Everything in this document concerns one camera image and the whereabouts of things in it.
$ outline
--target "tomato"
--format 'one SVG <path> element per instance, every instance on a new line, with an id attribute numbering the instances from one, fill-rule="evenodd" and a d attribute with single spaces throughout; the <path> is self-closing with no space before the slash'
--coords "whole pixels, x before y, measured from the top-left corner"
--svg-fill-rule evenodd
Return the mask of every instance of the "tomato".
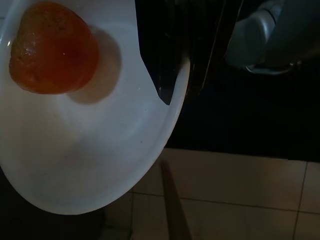
<path id="1" fill-rule="evenodd" d="M 9 72 L 24 90 L 61 94 L 90 81 L 98 60 L 97 41 L 81 18 L 60 4 L 40 2 L 22 16 Z"/>

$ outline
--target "tile floor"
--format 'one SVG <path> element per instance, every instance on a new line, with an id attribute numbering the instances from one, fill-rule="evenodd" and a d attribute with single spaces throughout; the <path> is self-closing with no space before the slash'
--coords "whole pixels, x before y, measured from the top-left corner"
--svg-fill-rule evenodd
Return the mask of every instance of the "tile floor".
<path id="1" fill-rule="evenodd" d="M 0 1 L 0 27 L 11 0 Z M 168 240 L 159 162 L 169 161 L 194 240 L 319 240 L 320 164 L 165 149 L 105 207 L 100 240 Z"/>

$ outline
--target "white plate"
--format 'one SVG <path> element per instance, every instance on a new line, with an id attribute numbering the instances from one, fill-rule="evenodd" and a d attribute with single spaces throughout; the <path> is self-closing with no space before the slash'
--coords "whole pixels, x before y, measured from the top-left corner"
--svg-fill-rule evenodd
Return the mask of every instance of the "white plate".
<path id="1" fill-rule="evenodd" d="M 10 49 L 34 2 L 14 0 L 0 32 L 0 165 L 33 205 L 82 214 L 127 192 L 159 156 L 184 101 L 190 62 L 167 106 L 140 56 L 135 1 L 61 0 L 94 29 L 97 73 L 73 94 L 23 91 L 9 74 Z"/>

